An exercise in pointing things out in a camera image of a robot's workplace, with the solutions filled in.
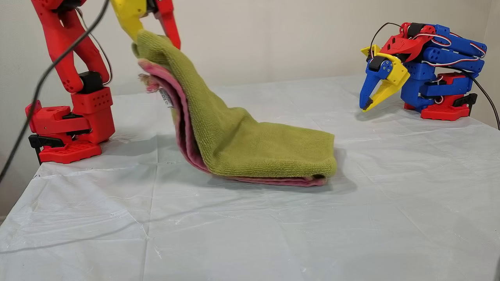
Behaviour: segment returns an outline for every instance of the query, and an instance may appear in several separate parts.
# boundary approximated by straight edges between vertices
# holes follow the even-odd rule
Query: white wall
[[[477,81],[487,91],[497,110],[500,111],[500,79],[498,77],[498,65],[500,63],[500,0],[493,0],[489,11],[488,24],[484,36],[484,43],[488,46],[486,63]],[[478,94],[475,108],[472,108],[472,117],[492,126],[497,127],[497,121],[488,100],[481,91],[474,87],[474,93]]]
[[[210,85],[361,74],[366,63],[359,49],[366,47],[379,26],[387,21],[437,23],[466,38],[482,41],[491,2],[174,0],[182,49]],[[101,5],[102,0],[88,0],[83,6],[88,24]],[[144,22],[147,29],[162,32],[154,18]],[[382,45],[397,32],[397,27],[388,26],[376,43]],[[115,70],[113,95],[143,92],[137,81],[139,68],[130,51],[130,39],[120,29],[111,9],[94,35]],[[0,38],[3,165],[25,118],[24,107],[30,103],[39,75],[50,59],[30,1],[0,1]],[[71,104],[70,95],[55,73],[47,80],[41,101],[43,106]],[[25,140],[0,186],[0,216],[10,210],[37,167],[35,152]]]

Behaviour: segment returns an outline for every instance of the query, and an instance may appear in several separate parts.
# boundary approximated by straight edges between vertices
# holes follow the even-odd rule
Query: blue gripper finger
[[[370,95],[372,94],[380,80],[381,79],[378,76],[377,72],[367,71],[363,88],[361,88],[361,93],[359,94],[359,108],[365,109],[371,104],[371,102],[369,102]]]

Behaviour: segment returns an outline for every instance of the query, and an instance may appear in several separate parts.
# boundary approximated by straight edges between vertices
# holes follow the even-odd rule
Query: black clamp lever
[[[453,107],[461,107],[463,105],[469,106],[469,116],[471,116],[472,105],[476,104],[476,100],[478,99],[477,93],[470,93],[468,95],[464,95],[463,97],[455,99],[453,102]]]
[[[40,160],[40,150],[41,147],[51,147],[51,148],[63,148],[65,146],[64,142],[60,138],[42,136],[38,134],[32,134],[28,137],[29,144],[36,151],[36,157],[38,158],[38,163],[41,165]]]

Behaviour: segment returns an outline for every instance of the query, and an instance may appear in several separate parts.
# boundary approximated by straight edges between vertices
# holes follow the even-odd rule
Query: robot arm
[[[76,8],[86,1],[31,0],[42,24],[52,61],[85,32]],[[111,0],[111,3],[121,26],[134,41],[143,28],[140,18],[154,13],[174,46],[180,48],[172,0]],[[77,72],[74,53],[83,60],[88,71]],[[115,125],[111,90],[104,86],[110,74],[99,50],[86,37],[55,68],[62,85],[71,93],[73,109],[69,106],[42,107],[40,101],[36,102],[29,122],[34,134],[28,139],[36,150],[38,161],[67,164],[100,155],[99,144],[115,133]],[[27,116],[30,109],[31,104],[25,109]]]
[[[464,98],[472,88],[472,79],[454,72],[436,76],[435,68],[453,66],[475,78],[483,69],[481,59],[486,50],[486,45],[462,38],[445,26],[405,22],[382,49],[374,45],[371,51],[370,47],[361,50],[368,65],[359,107],[368,111],[401,90],[405,108],[421,112],[423,118],[456,120],[467,116],[476,100],[475,94]],[[403,67],[384,68],[388,62]],[[387,77],[381,69],[388,71]],[[382,86],[370,97],[380,80]]]

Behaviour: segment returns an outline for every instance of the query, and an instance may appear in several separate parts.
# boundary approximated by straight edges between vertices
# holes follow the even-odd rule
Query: plastic sheet
[[[44,163],[0,226],[0,280],[493,280],[500,133],[423,120],[363,77],[219,87],[258,121],[335,134],[328,185],[191,167],[156,94],[114,97],[103,155]]]

